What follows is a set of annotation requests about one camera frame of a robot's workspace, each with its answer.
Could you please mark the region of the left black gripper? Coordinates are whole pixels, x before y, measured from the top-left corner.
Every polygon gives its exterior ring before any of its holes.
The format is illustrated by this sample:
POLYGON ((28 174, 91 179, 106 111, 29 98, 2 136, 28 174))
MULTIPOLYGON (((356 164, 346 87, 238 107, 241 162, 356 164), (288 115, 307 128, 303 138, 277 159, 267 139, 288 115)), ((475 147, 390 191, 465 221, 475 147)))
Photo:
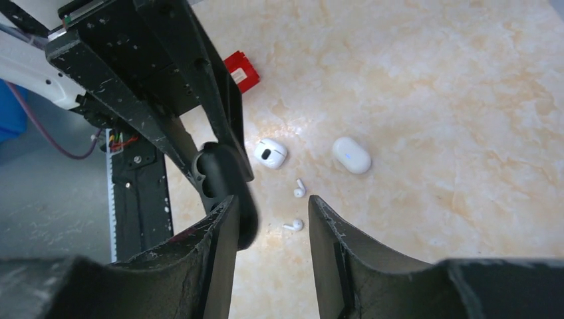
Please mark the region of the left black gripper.
POLYGON ((180 118, 199 100, 243 180, 253 180, 241 92, 187 1, 67 1, 57 16, 46 55, 83 88, 73 112, 98 128, 138 131, 194 185, 197 149, 180 118))

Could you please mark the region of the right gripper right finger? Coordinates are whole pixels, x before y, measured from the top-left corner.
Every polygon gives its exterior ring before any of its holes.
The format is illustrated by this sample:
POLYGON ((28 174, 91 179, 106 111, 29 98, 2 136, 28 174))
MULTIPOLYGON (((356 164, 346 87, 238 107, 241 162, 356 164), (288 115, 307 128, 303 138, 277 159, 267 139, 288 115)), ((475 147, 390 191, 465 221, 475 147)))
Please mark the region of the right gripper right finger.
POLYGON ((561 259, 425 263, 373 239, 309 198, 321 318, 562 318, 561 259))

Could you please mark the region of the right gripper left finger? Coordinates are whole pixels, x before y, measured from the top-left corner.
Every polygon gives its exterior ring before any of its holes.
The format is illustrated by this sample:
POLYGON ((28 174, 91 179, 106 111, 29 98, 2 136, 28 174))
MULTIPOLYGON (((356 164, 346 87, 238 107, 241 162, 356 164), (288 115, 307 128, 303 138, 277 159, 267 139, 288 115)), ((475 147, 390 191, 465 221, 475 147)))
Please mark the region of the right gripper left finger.
POLYGON ((2 318, 227 318, 239 201, 129 261, 1 260, 2 318))

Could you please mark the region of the black oval earbud case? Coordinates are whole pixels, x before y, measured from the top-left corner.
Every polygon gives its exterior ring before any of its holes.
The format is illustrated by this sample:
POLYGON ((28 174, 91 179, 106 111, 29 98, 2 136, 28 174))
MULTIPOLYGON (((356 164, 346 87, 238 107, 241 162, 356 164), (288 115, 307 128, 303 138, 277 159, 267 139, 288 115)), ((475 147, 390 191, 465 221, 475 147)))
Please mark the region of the black oval earbud case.
POLYGON ((248 183, 254 175, 245 152, 229 145, 207 142, 192 166, 194 185, 209 215, 226 197, 239 200, 238 249, 248 249, 259 229, 259 212, 248 183))

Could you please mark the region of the small white square earbud case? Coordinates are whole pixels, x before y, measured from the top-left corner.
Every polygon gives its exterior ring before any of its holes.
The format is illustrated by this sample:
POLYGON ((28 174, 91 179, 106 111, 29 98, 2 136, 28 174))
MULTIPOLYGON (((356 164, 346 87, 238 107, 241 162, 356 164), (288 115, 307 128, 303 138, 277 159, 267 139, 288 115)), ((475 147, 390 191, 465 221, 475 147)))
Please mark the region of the small white square earbud case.
POLYGON ((279 169, 287 157, 287 148, 270 138, 259 141, 253 155, 264 166, 279 169))

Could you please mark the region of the white oval charging case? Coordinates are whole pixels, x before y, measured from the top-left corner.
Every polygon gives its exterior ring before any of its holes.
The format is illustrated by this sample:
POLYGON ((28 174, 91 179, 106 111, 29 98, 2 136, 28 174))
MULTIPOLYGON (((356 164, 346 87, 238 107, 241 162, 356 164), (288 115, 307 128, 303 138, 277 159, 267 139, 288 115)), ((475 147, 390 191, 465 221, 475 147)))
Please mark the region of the white oval charging case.
POLYGON ((372 164, 370 154, 354 139, 347 136, 335 140, 332 153, 337 161, 353 174, 366 173, 372 164))

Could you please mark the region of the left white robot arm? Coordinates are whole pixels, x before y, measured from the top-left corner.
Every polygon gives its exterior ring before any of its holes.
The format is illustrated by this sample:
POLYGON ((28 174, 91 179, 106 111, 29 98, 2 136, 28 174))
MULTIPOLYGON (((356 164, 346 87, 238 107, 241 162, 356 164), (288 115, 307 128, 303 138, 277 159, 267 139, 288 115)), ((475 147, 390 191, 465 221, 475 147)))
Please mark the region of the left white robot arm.
POLYGON ((25 33, 1 34, 1 78, 106 129, 108 153, 253 179, 241 91, 187 1, 2 1, 1 16, 25 33))

